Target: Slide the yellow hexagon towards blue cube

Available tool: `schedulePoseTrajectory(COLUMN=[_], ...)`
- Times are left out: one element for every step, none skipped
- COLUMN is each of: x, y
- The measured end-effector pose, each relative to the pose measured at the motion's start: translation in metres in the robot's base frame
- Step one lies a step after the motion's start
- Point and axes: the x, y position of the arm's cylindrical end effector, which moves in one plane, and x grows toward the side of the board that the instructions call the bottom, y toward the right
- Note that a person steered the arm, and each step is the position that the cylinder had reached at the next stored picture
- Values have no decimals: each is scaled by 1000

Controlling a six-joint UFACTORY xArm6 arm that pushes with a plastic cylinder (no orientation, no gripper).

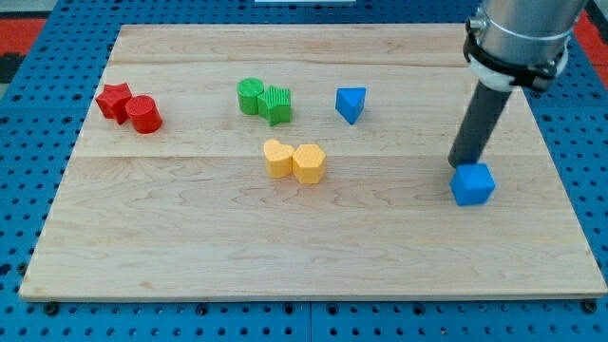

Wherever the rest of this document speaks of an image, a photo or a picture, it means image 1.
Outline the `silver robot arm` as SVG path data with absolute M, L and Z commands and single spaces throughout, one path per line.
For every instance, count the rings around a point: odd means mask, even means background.
M 478 83 L 447 160 L 478 162 L 512 94 L 546 91 L 564 71 L 586 0 L 485 0 L 465 23 L 463 54 Z

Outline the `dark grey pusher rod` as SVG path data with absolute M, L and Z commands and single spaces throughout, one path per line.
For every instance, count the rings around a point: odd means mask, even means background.
M 511 91 L 497 91 L 482 82 L 476 84 L 447 157 L 452 167 L 479 161 L 510 95 Z

